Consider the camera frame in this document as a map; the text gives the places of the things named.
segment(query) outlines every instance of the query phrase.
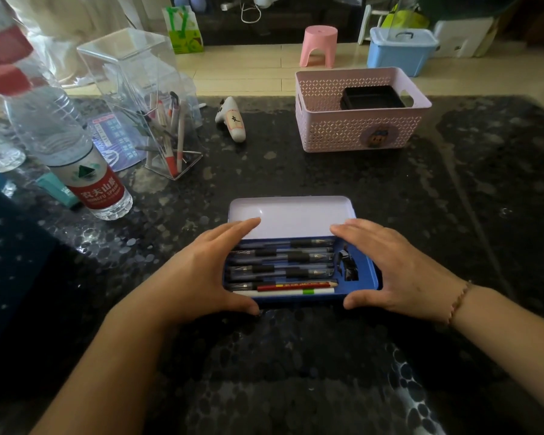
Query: white figurine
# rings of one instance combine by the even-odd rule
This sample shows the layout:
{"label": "white figurine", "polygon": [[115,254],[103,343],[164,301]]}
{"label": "white figurine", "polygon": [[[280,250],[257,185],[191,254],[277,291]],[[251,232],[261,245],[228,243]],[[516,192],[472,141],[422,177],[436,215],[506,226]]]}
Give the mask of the white figurine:
{"label": "white figurine", "polygon": [[232,96],[222,100],[218,114],[216,114],[216,124],[225,122],[232,139],[236,143],[242,143],[246,140],[246,130],[244,121],[238,111],[238,105]]}

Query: beaded bracelet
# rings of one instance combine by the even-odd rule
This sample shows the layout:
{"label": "beaded bracelet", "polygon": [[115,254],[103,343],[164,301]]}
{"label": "beaded bracelet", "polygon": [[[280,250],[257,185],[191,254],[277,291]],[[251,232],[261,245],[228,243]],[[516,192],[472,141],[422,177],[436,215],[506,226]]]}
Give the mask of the beaded bracelet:
{"label": "beaded bracelet", "polygon": [[457,311],[457,309],[459,307],[461,307],[461,303],[464,300],[465,295],[472,288],[473,288],[473,284],[471,282],[466,282],[465,283],[465,287],[462,289],[461,293],[459,294],[459,296],[457,297],[455,302],[453,302],[453,304],[451,305],[451,312],[450,312],[449,318],[447,319],[447,325],[451,325],[451,321],[453,320],[453,316],[454,316],[455,312]]}

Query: hand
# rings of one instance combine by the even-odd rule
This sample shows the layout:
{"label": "hand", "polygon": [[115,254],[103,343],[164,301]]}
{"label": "hand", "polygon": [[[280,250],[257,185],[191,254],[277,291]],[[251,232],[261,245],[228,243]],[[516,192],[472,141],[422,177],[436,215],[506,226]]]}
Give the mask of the hand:
{"label": "hand", "polygon": [[413,247],[399,232],[362,219],[331,226],[331,232],[370,257],[383,274],[382,290],[358,290],[344,300],[347,309],[382,307],[395,313],[439,322],[466,283]]}
{"label": "hand", "polygon": [[260,309],[253,299],[228,292],[222,286],[222,274],[227,255],[260,220],[226,223],[203,232],[115,309],[131,318],[133,314],[143,314],[160,327],[224,310],[258,315]]}

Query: beige floor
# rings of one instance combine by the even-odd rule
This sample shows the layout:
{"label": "beige floor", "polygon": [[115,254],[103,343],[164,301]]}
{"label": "beige floor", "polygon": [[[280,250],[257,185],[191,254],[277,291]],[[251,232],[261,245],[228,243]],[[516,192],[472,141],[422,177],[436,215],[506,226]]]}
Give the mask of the beige floor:
{"label": "beige floor", "polygon": [[[198,95],[294,95],[300,44],[207,47],[204,53],[179,55],[178,67],[196,83]],[[339,44],[335,67],[363,67],[368,45]],[[322,55],[312,55],[321,69]],[[544,50],[496,45],[483,58],[432,59],[413,79],[428,95],[527,94],[544,106]],[[94,86],[67,90],[98,94]]]}

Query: red pencil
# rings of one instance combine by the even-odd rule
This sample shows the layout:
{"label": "red pencil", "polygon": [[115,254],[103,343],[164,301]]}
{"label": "red pencil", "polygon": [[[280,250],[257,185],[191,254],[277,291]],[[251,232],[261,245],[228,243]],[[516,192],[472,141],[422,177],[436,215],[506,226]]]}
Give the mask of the red pencil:
{"label": "red pencil", "polygon": [[333,288],[336,282],[283,282],[282,284],[260,285],[259,292],[276,292],[279,290],[306,290],[310,288]]}

